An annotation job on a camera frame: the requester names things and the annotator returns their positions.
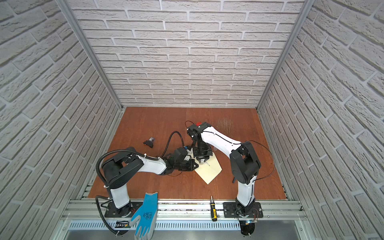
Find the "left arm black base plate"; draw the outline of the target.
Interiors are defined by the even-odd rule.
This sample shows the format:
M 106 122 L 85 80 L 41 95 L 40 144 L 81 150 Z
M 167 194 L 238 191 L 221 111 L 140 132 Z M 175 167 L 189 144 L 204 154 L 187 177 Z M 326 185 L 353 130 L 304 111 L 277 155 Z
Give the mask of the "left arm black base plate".
M 131 218 L 142 205 L 143 202 L 130 202 L 128 205 L 117 209 L 113 202 L 109 202 L 107 206 L 102 204 L 101 207 L 106 208 L 104 214 L 106 218 Z

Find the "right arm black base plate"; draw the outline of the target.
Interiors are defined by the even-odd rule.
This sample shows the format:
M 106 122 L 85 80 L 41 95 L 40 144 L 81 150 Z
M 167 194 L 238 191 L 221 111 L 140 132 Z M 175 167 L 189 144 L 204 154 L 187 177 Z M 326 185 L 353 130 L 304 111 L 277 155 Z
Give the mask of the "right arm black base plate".
M 237 202 L 224 202 L 225 218 L 263 218 L 263 210 L 259 202 L 251 202 L 249 206 L 244 207 Z

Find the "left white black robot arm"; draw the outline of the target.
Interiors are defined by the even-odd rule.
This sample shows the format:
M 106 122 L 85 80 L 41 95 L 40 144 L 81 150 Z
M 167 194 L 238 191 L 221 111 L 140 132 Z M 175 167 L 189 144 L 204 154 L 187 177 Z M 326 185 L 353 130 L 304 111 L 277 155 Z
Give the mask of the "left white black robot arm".
M 99 178 L 108 191 L 106 217 L 129 217 L 134 212 L 127 190 L 128 181 L 138 172 L 170 175 L 173 171 L 192 172 L 199 167 L 184 147 L 166 157 L 150 157 L 133 147 L 115 150 L 101 156 L 96 165 Z

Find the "cream yellow envelope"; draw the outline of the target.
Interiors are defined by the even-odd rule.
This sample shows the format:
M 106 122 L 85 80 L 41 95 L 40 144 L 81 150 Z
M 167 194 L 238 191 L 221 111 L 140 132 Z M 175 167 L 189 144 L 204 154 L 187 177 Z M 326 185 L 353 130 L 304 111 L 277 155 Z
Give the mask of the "cream yellow envelope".
M 213 179 L 215 179 L 219 173 L 222 171 L 220 163 L 215 154 L 210 156 L 210 158 L 203 162 L 195 160 L 195 163 L 198 164 L 198 168 L 195 169 L 195 172 L 203 179 L 203 181 L 209 185 Z

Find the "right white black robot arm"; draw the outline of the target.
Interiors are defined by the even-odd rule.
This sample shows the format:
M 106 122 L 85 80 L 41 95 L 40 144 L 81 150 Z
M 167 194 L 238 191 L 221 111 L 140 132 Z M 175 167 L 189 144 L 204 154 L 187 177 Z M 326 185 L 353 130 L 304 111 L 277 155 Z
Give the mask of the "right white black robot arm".
M 206 162 L 213 155 L 212 147 L 224 153 L 231 164 L 231 171 L 238 181 L 236 214 L 247 217 L 255 203 L 255 181 L 261 168 L 261 162 L 250 142 L 235 141 L 204 122 L 187 127 L 192 138 L 193 155 L 199 163 Z

